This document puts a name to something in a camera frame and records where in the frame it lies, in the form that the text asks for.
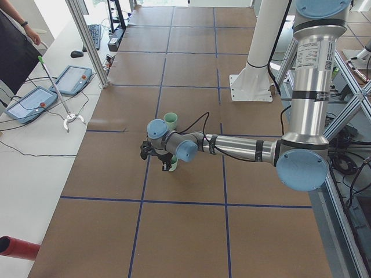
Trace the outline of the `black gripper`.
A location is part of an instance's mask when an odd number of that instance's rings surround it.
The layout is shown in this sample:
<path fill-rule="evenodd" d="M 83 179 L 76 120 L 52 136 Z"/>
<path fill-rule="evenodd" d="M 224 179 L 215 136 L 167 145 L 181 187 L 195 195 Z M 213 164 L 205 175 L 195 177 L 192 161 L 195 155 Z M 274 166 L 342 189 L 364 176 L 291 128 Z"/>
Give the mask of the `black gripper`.
<path fill-rule="evenodd" d="M 162 161 L 162 171 L 169 171 L 172 159 L 172 154 L 170 152 L 157 152 L 157 157 Z"/>

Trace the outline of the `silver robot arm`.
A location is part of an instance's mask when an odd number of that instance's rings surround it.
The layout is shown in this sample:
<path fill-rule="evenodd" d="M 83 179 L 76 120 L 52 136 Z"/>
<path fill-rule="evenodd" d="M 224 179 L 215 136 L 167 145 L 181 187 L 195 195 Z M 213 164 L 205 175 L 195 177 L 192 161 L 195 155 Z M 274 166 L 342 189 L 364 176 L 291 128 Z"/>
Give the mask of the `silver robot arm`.
<path fill-rule="evenodd" d="M 245 67 L 230 76 L 233 101 L 270 101 L 268 68 L 291 1 L 263 1 Z M 162 119 L 147 126 L 142 159 L 156 156 L 168 171 L 172 158 L 185 162 L 198 152 L 246 162 L 271 163 L 283 184 L 312 191 L 326 180 L 329 142 L 323 132 L 337 40 L 345 33 L 350 1 L 296 1 L 297 43 L 289 130 L 274 142 L 175 131 Z"/>

